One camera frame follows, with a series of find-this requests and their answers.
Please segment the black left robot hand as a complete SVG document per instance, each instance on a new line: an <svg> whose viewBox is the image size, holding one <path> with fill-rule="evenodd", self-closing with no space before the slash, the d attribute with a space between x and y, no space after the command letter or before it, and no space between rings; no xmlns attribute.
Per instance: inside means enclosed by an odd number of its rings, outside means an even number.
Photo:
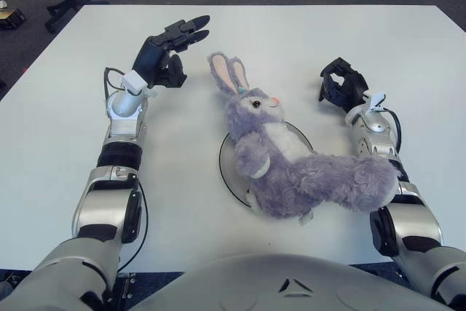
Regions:
<svg viewBox="0 0 466 311"><path fill-rule="evenodd" d="M166 27L163 33L146 39L132 70L147 83L148 89L155 86L180 88L183 85L187 75L178 53L208 36L209 31L204 27L209 21L208 15L189 21L179 20Z"/></svg>

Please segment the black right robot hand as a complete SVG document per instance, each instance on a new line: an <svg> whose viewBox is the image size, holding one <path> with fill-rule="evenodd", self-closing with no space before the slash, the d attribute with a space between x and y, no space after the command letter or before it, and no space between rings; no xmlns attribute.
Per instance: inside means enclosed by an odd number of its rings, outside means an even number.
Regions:
<svg viewBox="0 0 466 311"><path fill-rule="evenodd" d="M323 82L319 101L327 100L345 112L364 104L363 94L368 90L368 85L363 75L344 59L337 58L329 63L320 76Z"/></svg>

